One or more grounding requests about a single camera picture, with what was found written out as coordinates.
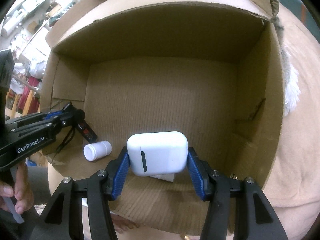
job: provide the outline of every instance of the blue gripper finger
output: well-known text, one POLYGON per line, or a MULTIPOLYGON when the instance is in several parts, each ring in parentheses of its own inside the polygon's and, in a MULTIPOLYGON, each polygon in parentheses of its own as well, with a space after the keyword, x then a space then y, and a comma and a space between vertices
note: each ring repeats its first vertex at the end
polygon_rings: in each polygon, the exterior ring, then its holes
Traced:
POLYGON ((191 147, 188 148, 187 167, 196 194, 202 201, 207 201, 212 194, 212 185, 210 184, 208 173, 195 150, 191 147))
POLYGON ((108 172, 108 185, 106 193, 114 201, 121 195, 125 178, 129 171, 130 161, 127 147, 124 147, 116 160, 110 161, 106 170, 108 172))

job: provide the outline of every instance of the white fur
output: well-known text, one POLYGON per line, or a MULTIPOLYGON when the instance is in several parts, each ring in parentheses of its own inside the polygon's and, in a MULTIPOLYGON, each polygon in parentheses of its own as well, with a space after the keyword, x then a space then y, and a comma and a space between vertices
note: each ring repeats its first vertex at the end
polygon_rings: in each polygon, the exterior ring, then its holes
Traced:
POLYGON ((298 71, 290 63, 290 77, 285 87, 284 116, 295 110, 299 101, 298 95, 300 95, 301 91, 298 87, 298 76, 298 71))

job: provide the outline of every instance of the metal screw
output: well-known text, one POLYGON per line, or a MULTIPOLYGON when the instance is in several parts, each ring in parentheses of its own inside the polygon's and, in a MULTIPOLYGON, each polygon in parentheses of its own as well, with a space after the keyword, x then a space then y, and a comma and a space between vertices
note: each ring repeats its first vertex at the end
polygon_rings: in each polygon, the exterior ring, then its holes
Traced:
POLYGON ((211 175, 214 176, 214 177, 219 177, 220 176, 220 172, 219 171, 211 171, 211 175))
POLYGON ((63 183, 67 184, 70 182, 70 180, 71 180, 71 177, 64 177, 62 181, 63 181, 63 183))
POLYGON ((254 183, 254 179, 251 177, 247 177, 245 180, 250 184, 254 183))
POLYGON ((103 176, 105 176, 105 174, 106 174, 106 171, 105 171, 105 170, 100 170, 100 171, 97 172, 97 175, 98 175, 99 177, 103 177, 103 176))

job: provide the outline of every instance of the white airpods case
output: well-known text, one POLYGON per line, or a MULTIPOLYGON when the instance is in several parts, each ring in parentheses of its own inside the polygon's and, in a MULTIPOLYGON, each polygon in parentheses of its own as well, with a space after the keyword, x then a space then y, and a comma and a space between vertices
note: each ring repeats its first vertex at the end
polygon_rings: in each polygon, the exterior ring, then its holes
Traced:
POLYGON ((180 132, 141 133, 127 141, 130 166, 138 176, 181 172, 188 157, 188 140, 180 132))

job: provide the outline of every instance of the fingernail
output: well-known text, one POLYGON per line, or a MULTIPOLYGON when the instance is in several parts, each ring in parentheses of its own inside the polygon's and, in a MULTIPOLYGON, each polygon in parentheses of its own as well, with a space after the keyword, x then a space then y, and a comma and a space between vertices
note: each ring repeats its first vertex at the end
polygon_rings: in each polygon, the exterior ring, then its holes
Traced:
POLYGON ((3 191, 4 191, 4 193, 6 193, 7 195, 10 195, 10 196, 13 195, 13 190, 12 190, 12 187, 10 187, 10 186, 4 186, 3 191))
POLYGON ((18 207, 17 213, 21 215, 23 213, 23 207, 18 207))
POLYGON ((22 197, 23 197, 22 191, 18 191, 18 193, 17 193, 17 200, 21 200, 22 197))

